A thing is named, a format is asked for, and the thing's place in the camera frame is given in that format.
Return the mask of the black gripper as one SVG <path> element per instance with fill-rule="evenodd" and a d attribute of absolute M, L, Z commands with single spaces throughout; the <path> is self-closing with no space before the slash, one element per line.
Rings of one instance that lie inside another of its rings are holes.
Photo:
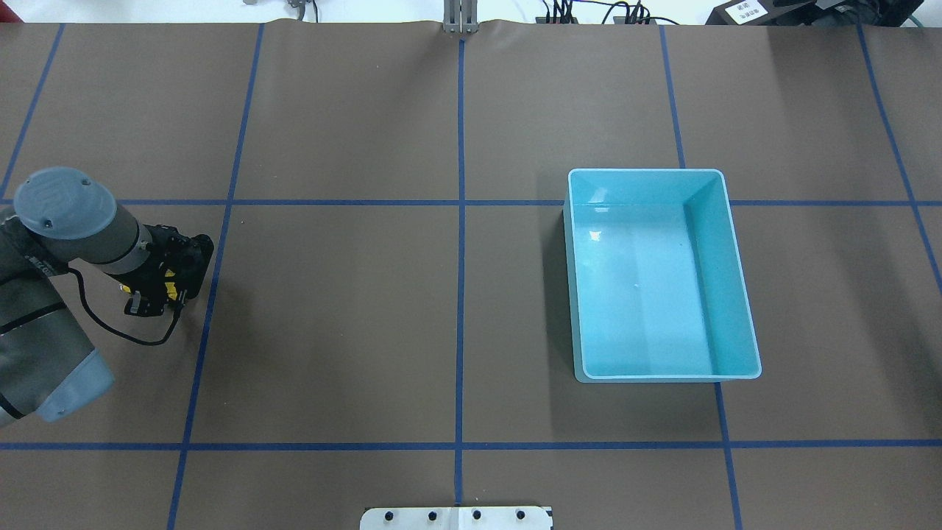
<path fill-rule="evenodd" d="M 197 297 L 214 255 L 214 241 L 206 234 L 185 237 L 177 228 L 168 225 L 141 225 L 141 235 L 144 236 L 141 242 L 141 249 L 145 251 L 144 262 L 130 272 L 164 269 L 168 276 L 174 276 L 176 295 L 181 295 L 185 301 Z M 149 293 L 134 289 L 125 291 L 129 295 L 124 306 L 127 316 L 159 317 L 171 305 L 171 292 L 167 289 Z"/>

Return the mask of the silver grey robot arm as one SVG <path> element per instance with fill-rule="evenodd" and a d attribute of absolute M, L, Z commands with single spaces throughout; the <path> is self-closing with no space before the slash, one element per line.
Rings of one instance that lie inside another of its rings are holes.
<path fill-rule="evenodd" d="M 2 211 L 2 425 L 33 414 L 56 422 L 100 398 L 115 381 L 53 278 L 73 275 L 85 314 L 107 332 L 157 347 L 201 291 L 212 255 L 208 235 L 186 237 L 174 226 L 142 224 L 80 170 L 54 166 L 31 174 Z M 150 318 L 171 310 L 165 335 L 144 340 L 108 325 L 92 310 L 75 261 L 120 284 L 128 297 L 125 315 Z"/>

